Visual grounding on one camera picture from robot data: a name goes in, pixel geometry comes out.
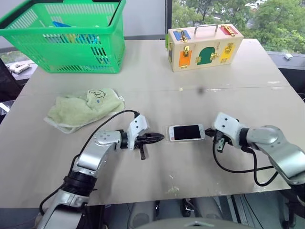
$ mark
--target wall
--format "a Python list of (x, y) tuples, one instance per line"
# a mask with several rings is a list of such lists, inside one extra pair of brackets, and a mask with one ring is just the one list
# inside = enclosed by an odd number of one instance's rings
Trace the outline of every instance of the wall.
[[(2, 0), (0, 17), (24, 0)], [(165, 34), (165, 0), (126, 0), (123, 11), (124, 35), (147, 36)], [(0, 37), (0, 49), (12, 47)]]

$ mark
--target phone screen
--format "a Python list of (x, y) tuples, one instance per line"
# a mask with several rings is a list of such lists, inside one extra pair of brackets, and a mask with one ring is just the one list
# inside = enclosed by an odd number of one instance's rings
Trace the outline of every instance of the phone screen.
[(174, 126), (175, 140), (201, 138), (198, 125)]

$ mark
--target black cylindrical joint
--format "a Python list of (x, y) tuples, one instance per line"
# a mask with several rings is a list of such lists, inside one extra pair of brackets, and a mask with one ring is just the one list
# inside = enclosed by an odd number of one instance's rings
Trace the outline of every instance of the black cylindrical joint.
[(88, 197), (93, 191), (97, 178), (80, 172), (70, 172), (64, 179), (62, 190)]
[(248, 147), (249, 146), (249, 144), (248, 144), (248, 142), (247, 142), (247, 133), (248, 133), (248, 130), (249, 130), (249, 128), (242, 128), (241, 130), (240, 130), (240, 133), (239, 133), (239, 145), (241, 146), (241, 147)]
[(121, 149), (127, 149), (128, 148), (128, 137), (127, 133), (123, 130), (119, 130), (121, 133)]

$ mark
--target black cable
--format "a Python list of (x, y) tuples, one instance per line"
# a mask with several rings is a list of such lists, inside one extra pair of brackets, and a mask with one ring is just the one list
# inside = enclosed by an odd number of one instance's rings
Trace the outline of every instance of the black cable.
[[(102, 124), (100, 124), (94, 131), (93, 133), (89, 136), (89, 138), (87, 139), (86, 143), (84, 144), (84, 146), (81, 148), (81, 151), (79, 152), (78, 155), (75, 155), (72, 162), (71, 162), (71, 165), (70, 165), (70, 169), (69, 169), (69, 173), (70, 174), (72, 172), (72, 169), (73, 169), (73, 166), (74, 166), (74, 163), (75, 163), (75, 160), (81, 155), (81, 153), (84, 151), (84, 149), (86, 148), (87, 144), (89, 143), (90, 139), (93, 137), (93, 135), (103, 126), (105, 125), (106, 123), (108, 123), (110, 120), (112, 120), (114, 117), (122, 114), (122, 113), (125, 113), (125, 112), (132, 112), (134, 113), (134, 118), (136, 118), (137, 116), (140, 115), (139, 112), (137, 111), (134, 111), (134, 110), (124, 110), (124, 111), (120, 111), (118, 113), (116, 113), (115, 115), (111, 116), (110, 118), (108, 118), (105, 122), (103, 122)], [(53, 191), (51, 194), (49, 194), (40, 204), (39, 204), (39, 212), (40, 214), (43, 216), (44, 215), (44, 211), (43, 211), (43, 204), (49, 199), (51, 198), (55, 193), (58, 192), (59, 189), (61, 189), (62, 187), (64, 186), (64, 183), (59, 186), (55, 191)]]
[(130, 214), (130, 209), (129, 209), (129, 206), (128, 206), (128, 204), (126, 204), (126, 205), (127, 205), (127, 208), (128, 208), (129, 214)]
[(61, 189), (63, 187), (64, 184), (60, 185), (54, 192), (52, 192), (51, 194), (49, 194), (40, 204), (39, 204), (39, 212), (40, 214), (43, 216), (44, 215), (44, 211), (42, 209), (43, 204), (50, 199), (55, 193), (58, 192), (59, 189)]
[(252, 213), (253, 213), (254, 217), (256, 218), (257, 222), (259, 223), (259, 225), (261, 226), (261, 228), (262, 228), (262, 229), (264, 229), (264, 227), (262, 226), (261, 222), (258, 220), (258, 218), (257, 218), (256, 214), (254, 213), (254, 211), (253, 211), (253, 209), (252, 209), (251, 205), (249, 204), (249, 201), (247, 200), (247, 197), (246, 197), (246, 195), (245, 195), (245, 194), (244, 194), (244, 199), (246, 200), (247, 205), (248, 205), (248, 206), (249, 206), (249, 208), (251, 209), (251, 211), (252, 211)]
[[(216, 143), (214, 142), (213, 143), (213, 156), (214, 156), (214, 159), (215, 159), (215, 162), (216, 164), (221, 168), (223, 169), (224, 171), (227, 171), (229, 173), (251, 173), (251, 172), (254, 172), (254, 169), (248, 169), (248, 170), (241, 170), (241, 171), (235, 171), (235, 170), (230, 170), (230, 169), (227, 169), (225, 167), (223, 167), (217, 157), (216, 157), (216, 152), (215, 152), (215, 146), (216, 146)], [(265, 170), (265, 169), (270, 169), (270, 168), (274, 168), (273, 166), (266, 166), (266, 167), (262, 167), (262, 168), (257, 168), (256, 170), (257, 171), (260, 171), (260, 170)]]
[(259, 183), (258, 180), (257, 180), (257, 171), (259, 170), (265, 170), (265, 169), (269, 169), (269, 168), (273, 168), (273, 166), (267, 166), (267, 167), (262, 167), (262, 168), (257, 168), (257, 158), (256, 158), (256, 154), (255, 152), (252, 150), (252, 152), (249, 152), (250, 154), (253, 155), (253, 160), (254, 160), (254, 169), (249, 169), (249, 170), (241, 170), (241, 171), (235, 171), (235, 170), (230, 170), (230, 169), (227, 169), (225, 167), (223, 167), (217, 157), (216, 157), (216, 151), (215, 151), (215, 146), (216, 146), (216, 142), (213, 142), (213, 156), (214, 156), (214, 159), (215, 159), (215, 162), (216, 164), (221, 168), (223, 169), (224, 171), (227, 171), (229, 173), (249, 173), (249, 172), (253, 172), (254, 173), (254, 181), (255, 183), (258, 185), (258, 186), (261, 186), (261, 187), (264, 187), (264, 186), (267, 186), (269, 185), (275, 178), (276, 176), (278, 175), (278, 172), (275, 172), (273, 174), (273, 176), (266, 182), (266, 183)]
[[(240, 202), (241, 202), (241, 204), (242, 204), (243, 210), (244, 210), (243, 200), (242, 200), (242, 198), (241, 198), (240, 196), (239, 196), (239, 198), (240, 198)], [(247, 219), (247, 215), (246, 215), (246, 211), (245, 211), (245, 210), (244, 210), (244, 214), (245, 214), (245, 216), (246, 216), (246, 220), (247, 220), (247, 223), (248, 223), (248, 219)]]
[(276, 176), (278, 175), (278, 172), (276, 171), (273, 174), (273, 176), (267, 182), (265, 182), (263, 184), (259, 183), (258, 180), (257, 180), (257, 158), (256, 158), (256, 154), (255, 154), (254, 151), (251, 154), (253, 155), (253, 160), (254, 160), (254, 181), (255, 181), (255, 183), (260, 187), (264, 187), (264, 186), (269, 185), (276, 178)]
[(236, 215), (237, 222), (242, 223), (241, 220), (240, 220), (240, 216), (239, 216), (239, 213), (238, 213), (238, 209), (237, 209), (237, 205), (236, 205), (234, 195), (231, 195), (231, 199), (232, 199), (233, 209), (234, 209), (234, 212), (235, 212), (235, 215)]

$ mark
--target basket handle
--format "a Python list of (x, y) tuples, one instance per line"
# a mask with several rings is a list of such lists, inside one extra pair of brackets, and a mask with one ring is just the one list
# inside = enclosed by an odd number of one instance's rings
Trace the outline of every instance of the basket handle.
[(84, 3), (84, 2), (119, 2), (120, 0), (63, 0), (63, 2), (67, 3)]
[(198, 29), (199, 27), (209, 27), (209, 26), (216, 26), (215, 32), (214, 32), (214, 33), (217, 32), (218, 24), (197, 25), (196, 28), (195, 28), (195, 31), (194, 31), (194, 35), (196, 35), (197, 29)]

